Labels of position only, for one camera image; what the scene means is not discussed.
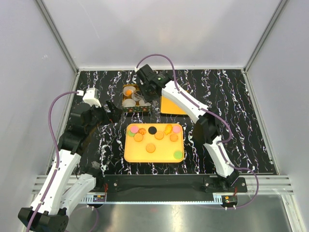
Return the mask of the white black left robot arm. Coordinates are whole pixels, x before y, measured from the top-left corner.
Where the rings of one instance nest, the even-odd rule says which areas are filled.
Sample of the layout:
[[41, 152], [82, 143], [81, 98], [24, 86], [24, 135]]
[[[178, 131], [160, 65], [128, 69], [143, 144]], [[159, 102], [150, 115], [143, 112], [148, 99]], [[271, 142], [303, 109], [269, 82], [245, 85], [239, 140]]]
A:
[[87, 168], [75, 182], [66, 189], [70, 176], [87, 150], [92, 134], [100, 126], [117, 123], [122, 110], [111, 101], [106, 102], [106, 112], [100, 104], [82, 102], [75, 105], [68, 119], [68, 127], [60, 136], [52, 168], [38, 196], [30, 207], [23, 207], [18, 218], [33, 232], [63, 232], [69, 217], [83, 197], [90, 191], [104, 187], [101, 171]]

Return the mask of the orange swirl cookie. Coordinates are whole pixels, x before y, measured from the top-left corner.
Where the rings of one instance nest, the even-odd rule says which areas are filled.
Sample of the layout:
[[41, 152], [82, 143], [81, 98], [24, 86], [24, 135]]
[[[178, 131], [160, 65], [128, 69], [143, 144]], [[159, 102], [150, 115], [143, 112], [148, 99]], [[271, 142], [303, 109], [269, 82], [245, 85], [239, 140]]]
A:
[[131, 89], [128, 89], [127, 91], [126, 91], [126, 96], [131, 96], [132, 95], [132, 93], [133, 93], [133, 91], [131, 90]]

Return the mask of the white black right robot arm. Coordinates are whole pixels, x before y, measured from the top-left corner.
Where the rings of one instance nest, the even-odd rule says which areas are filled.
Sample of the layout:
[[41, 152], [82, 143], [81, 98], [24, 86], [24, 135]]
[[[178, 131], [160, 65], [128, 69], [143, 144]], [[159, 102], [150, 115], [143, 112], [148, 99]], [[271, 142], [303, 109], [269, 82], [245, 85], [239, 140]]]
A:
[[187, 93], [167, 72], [156, 73], [148, 64], [136, 68], [135, 72], [138, 77], [137, 84], [146, 101], [151, 102], [163, 96], [191, 118], [194, 123], [192, 137], [202, 144], [211, 156], [216, 174], [220, 178], [220, 188], [227, 192], [235, 188], [239, 174], [226, 153], [226, 141], [222, 139], [219, 129], [221, 122], [228, 127], [227, 123], [213, 109]]

